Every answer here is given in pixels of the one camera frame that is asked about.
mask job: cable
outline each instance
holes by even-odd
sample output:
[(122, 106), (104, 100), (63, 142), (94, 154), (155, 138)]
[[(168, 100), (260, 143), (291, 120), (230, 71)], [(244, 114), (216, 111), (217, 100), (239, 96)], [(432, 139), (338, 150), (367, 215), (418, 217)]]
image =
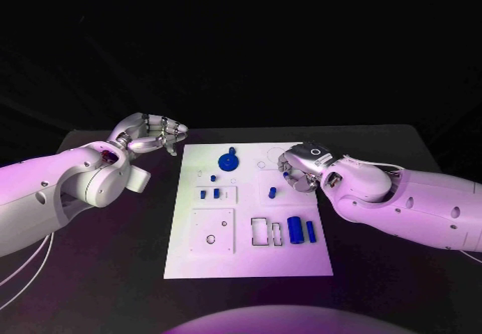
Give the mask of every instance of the cable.
[(13, 302), (13, 300), (19, 297), (21, 293), (28, 289), (28, 286), (31, 285), (31, 283), (34, 282), (34, 279), (38, 277), (38, 273), (41, 273), (41, 270), (44, 268), (44, 265), (48, 261), (48, 254), (51, 253), (51, 248), (52, 248), (52, 242), (54, 242), (54, 232), (51, 234), (51, 243), (48, 245), (48, 252), (45, 254), (45, 259), (44, 259), (44, 262), (41, 264), (41, 268), (38, 268), (38, 272), (35, 273), (32, 279), (29, 280), (28, 282), (28, 285), (24, 287), (24, 289), (21, 290), (21, 292), (13, 296), (13, 298), (5, 303), (5, 305), (0, 307), (0, 311), (3, 310), (3, 308), (8, 306), (8, 304), (11, 304), (11, 302)]
[(353, 158), (350, 155), (344, 154), (344, 157), (353, 161), (357, 161), (360, 162), (361, 164), (368, 164), (368, 165), (374, 165), (374, 166), (389, 166), (389, 167), (396, 167), (399, 170), (405, 170), (403, 167), (397, 166), (397, 165), (392, 165), (392, 164), (383, 164), (383, 163), (379, 163), (379, 162), (370, 162), (370, 161), (363, 161), (363, 160), (358, 160), (356, 158)]
[(477, 257), (474, 257), (471, 254), (467, 254), (462, 250), (461, 252), (472, 259), (477, 260), (480, 263), (482, 263), (482, 260), (480, 260)]
[(31, 261), (34, 260), (35, 256), (38, 255), (38, 252), (41, 251), (45, 243), (48, 242), (48, 238), (50, 237), (51, 237), (51, 235), (48, 235), (45, 237), (42, 245), (38, 247), (38, 250), (35, 251), (35, 253), (29, 257), (29, 259), (25, 261), (25, 264), (21, 266), (21, 268), (15, 271), (15, 273), (0, 282), (0, 286), (3, 286), (11, 281), (11, 278), (21, 272), (21, 270), (24, 270), (25, 266), (31, 263)]

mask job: black background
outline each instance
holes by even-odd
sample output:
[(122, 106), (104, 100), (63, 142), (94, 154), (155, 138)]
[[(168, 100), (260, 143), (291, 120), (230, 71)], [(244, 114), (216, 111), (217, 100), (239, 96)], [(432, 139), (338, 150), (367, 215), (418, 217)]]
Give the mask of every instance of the black background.
[(481, 20), (438, 2), (6, 6), (0, 164), (140, 111), (194, 129), (410, 124), (482, 182)]

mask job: robotic hand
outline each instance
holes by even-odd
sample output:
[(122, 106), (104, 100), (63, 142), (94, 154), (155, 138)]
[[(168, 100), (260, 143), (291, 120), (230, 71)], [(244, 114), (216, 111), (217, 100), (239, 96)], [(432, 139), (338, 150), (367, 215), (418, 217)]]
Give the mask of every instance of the robotic hand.
[(279, 171), (298, 191), (322, 188), (348, 221), (436, 248), (482, 251), (482, 184), (348, 155), (334, 157), (315, 143), (282, 154)]
[(32, 245), (91, 207), (113, 203), (125, 188), (143, 192), (151, 173), (132, 166), (143, 153), (187, 138), (175, 120), (136, 113), (96, 141), (0, 168), (0, 257)]

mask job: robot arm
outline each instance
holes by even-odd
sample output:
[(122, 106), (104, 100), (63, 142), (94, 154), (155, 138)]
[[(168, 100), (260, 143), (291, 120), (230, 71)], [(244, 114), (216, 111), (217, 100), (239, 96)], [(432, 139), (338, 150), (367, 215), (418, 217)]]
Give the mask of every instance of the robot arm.
[(0, 168), (0, 257), (64, 227), (91, 207), (113, 203), (125, 188), (143, 192), (151, 173), (130, 164), (140, 154), (187, 138), (188, 128), (136, 113), (106, 141)]
[(314, 143), (286, 151), (279, 170), (296, 190), (309, 192), (321, 186), (348, 221), (436, 248), (482, 251), (482, 185), (477, 182), (348, 155), (340, 159)]

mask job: table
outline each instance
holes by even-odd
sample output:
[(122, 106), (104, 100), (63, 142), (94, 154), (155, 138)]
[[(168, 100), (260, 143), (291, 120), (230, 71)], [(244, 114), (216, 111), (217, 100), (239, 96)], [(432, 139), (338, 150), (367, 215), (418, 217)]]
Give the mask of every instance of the table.
[[(110, 132), (74, 131), (60, 152)], [(353, 157), (438, 172), (413, 127), (194, 129), (185, 143), (318, 141)], [(223, 310), (267, 304), (319, 305), (386, 320), (419, 333), (475, 333), (482, 328), (482, 266), (458, 251), (418, 245), (341, 219), (322, 193), (319, 211), (332, 277), (165, 280), (184, 144), (133, 164), (152, 172), (142, 194), (126, 190), (106, 208), (83, 212), (55, 233), (45, 269), (0, 312), (3, 333), (161, 333)], [(37, 246), (0, 258), (11, 274)], [(39, 258), (0, 288), (8, 300)]]

